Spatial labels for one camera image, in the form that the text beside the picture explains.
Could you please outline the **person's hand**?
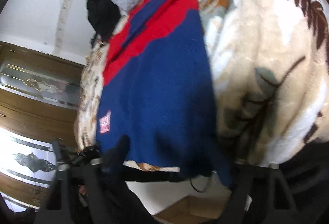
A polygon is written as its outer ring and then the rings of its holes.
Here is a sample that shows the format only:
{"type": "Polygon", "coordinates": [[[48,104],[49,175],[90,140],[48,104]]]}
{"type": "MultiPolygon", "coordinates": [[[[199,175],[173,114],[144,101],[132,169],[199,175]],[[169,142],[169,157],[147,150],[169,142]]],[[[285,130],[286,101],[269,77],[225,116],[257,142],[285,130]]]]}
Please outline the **person's hand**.
{"type": "Polygon", "coordinates": [[[79,186],[79,193],[83,198],[86,198],[88,196],[88,190],[84,185],[79,186]]]}

